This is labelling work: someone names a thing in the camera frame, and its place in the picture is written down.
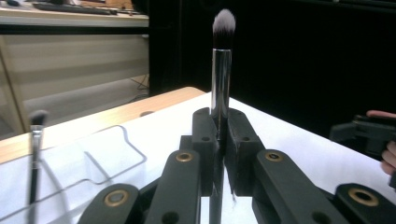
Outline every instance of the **makeup brush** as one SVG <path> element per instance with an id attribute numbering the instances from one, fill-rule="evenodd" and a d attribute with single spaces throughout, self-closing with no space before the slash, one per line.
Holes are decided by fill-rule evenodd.
<path id="1" fill-rule="evenodd" d="M 224 146 L 227 137 L 227 118 L 230 100 L 230 74 L 232 64 L 235 18 L 230 10 L 223 9 L 213 22 L 212 55 L 212 106 L 210 116 L 217 127 L 219 150 L 215 152 L 214 190 L 210 196 L 209 223 L 221 223 L 222 188 L 224 180 Z"/>
<path id="2" fill-rule="evenodd" d="M 31 121 L 31 148 L 32 148 L 32 160 L 31 160 L 31 179 L 30 179 L 30 195 L 29 204 L 33 204 L 36 201 L 37 187 L 38 187 L 38 172 L 40 162 L 40 148 L 41 141 L 43 138 L 44 124 L 47 120 L 48 112 L 45 110 L 37 110 L 30 114 L 29 118 Z M 35 205 L 29 210 L 29 223 L 35 223 Z"/>

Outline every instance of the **white table surface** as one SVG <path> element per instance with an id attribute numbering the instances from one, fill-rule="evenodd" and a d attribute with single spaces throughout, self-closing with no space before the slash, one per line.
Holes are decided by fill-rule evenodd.
<path id="1" fill-rule="evenodd" d="M 210 93 L 123 123 L 129 142 L 148 159 L 139 169 L 114 178 L 112 183 L 132 184 L 141 189 L 161 176 L 168 155 L 178 150 L 180 136 L 191 135 L 192 113 L 204 107 L 210 107 Z M 247 115 L 266 148 L 287 153 L 316 186 L 334 193 L 340 184 L 362 184 L 396 203 L 396 193 L 388 186 L 389 176 L 382 172 L 379 161 L 234 99 L 230 107 Z M 111 141 L 103 133 L 100 136 L 96 141 Z M 222 223 L 257 223 L 251 198 L 236 197 L 234 201 L 227 175 L 222 209 Z M 203 198 L 201 223 L 208 223 L 207 198 Z"/>

